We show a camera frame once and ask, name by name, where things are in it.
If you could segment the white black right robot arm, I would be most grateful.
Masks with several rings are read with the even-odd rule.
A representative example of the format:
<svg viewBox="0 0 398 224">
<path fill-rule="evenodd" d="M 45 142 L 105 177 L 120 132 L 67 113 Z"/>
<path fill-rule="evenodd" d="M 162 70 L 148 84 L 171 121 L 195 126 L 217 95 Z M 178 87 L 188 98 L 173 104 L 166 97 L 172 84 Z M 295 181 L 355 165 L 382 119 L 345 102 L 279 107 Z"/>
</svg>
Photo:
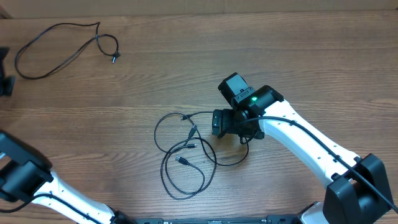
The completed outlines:
<svg viewBox="0 0 398 224">
<path fill-rule="evenodd" d="M 326 190 L 324 201 L 297 214 L 268 215 L 264 223 L 374 223 L 388 211 L 397 210 L 386 168 L 374 154 L 360 157 L 338 145 L 269 85 L 255 90 L 233 73 L 218 90 L 230 108 L 214 110 L 215 136 L 235 134 L 241 144 L 270 136 L 298 157 Z"/>
</svg>

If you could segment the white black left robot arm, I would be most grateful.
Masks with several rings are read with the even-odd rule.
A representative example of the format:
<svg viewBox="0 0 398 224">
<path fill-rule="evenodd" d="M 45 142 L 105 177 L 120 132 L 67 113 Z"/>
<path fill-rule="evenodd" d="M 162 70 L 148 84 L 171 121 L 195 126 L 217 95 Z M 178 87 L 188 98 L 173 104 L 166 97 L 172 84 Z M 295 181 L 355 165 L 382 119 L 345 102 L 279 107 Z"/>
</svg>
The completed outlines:
<svg viewBox="0 0 398 224">
<path fill-rule="evenodd" d="M 96 202 L 66 184 L 38 150 L 1 131 L 1 156 L 10 161 L 1 168 L 1 198 L 23 204 L 2 213 L 19 211 L 30 203 L 43 205 L 77 223 L 134 223 L 127 215 Z"/>
</svg>

